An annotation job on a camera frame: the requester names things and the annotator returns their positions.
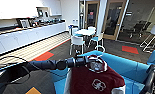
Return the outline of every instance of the upper cabinet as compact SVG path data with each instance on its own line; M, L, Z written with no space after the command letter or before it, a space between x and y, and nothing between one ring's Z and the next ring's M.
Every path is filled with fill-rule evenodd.
M60 0L0 0L0 19L38 17L36 7L48 7L50 16L61 15Z
M37 3L40 6L39 0L0 0L0 19L37 17Z
M50 16L59 16L61 13L61 2L60 0L42 0L43 7L48 7Z
M54 0L50 6L50 16L61 15L61 3L60 1Z

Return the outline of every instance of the chair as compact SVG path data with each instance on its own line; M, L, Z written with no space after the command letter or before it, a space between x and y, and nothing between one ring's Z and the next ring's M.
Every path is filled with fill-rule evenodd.
M145 26L143 27L142 31L147 30L150 24L151 24L151 22L147 22L147 23L145 24Z
M96 31L96 28L95 28L95 27L90 26L90 27L88 27L88 30Z
M72 28L72 36L78 36L78 37L83 36L82 34L76 34L75 33L76 31L78 31L78 28Z
M83 54L83 47L85 45L85 41L83 41L83 37L71 36L70 55L72 52L72 46L73 45L81 45L82 46L82 54Z
M91 41L96 41L96 42L97 42L97 46L98 46L98 45L99 45L98 42L99 42L100 40L102 40L102 46L103 46L103 33L99 34L99 35L96 36L96 37L91 38L91 39L90 39L90 42L89 42L89 45L88 45L88 48L89 48L89 46L90 46Z
M151 35L154 35L152 37L152 39L147 43L147 40L149 39L149 37ZM146 50L146 48L149 48L149 45L151 44L151 42L155 39L155 25L152 27L149 36L141 43L140 47L144 47L143 45L145 44L145 47L143 49L143 51Z
M128 30L127 33L130 33L130 38L133 37L133 34L139 34L139 38L141 37L141 31L143 29L145 24L136 24L134 27L133 27L133 30Z

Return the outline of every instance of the printed logo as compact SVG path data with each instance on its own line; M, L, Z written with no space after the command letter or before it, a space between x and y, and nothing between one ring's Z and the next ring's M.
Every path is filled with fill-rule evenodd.
M103 91L106 88L105 83L98 79L94 79L92 86L94 87L94 89L99 91Z

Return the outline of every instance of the door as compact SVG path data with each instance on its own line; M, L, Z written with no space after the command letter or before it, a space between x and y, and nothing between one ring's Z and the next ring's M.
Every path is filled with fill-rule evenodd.
M86 2L85 28L97 26L97 17L99 13L99 1Z
M120 32L127 0L108 0L102 32L104 38L116 40Z

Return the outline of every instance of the white chair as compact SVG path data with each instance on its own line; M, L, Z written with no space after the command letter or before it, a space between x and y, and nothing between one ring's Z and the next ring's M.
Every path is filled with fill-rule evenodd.
M93 30L93 31L96 31L96 28L95 28L95 27L90 26L90 27L88 27L88 30Z
M72 28L72 36L78 36L81 37L82 34L76 34L75 32L78 31L78 28Z
M151 35L154 35L153 38L147 43L147 40L149 39L149 37ZM143 49L143 51L146 50L146 48L150 48L149 45L151 44L151 42L155 39L155 25L153 26L153 28L151 29L150 31L150 35L141 43L140 47L144 47L144 44L145 44L145 47Z
M85 45L85 41L83 41L83 37L71 36L70 55L71 55L71 52L72 52L72 46L73 45L81 45L82 46L82 54L83 54L83 48L84 48L84 45Z
M88 27L88 30L96 31L96 28L93 27L93 26L90 26L90 27Z
M89 46L90 46L91 41L96 41L96 42L97 42L97 46L98 46L98 45L99 45L98 42L99 42L100 40L102 40L102 46L103 46L103 33L99 34L99 35L96 36L96 37L91 38L91 39L90 39L90 42L89 42L89 45L88 45L88 48L89 48Z

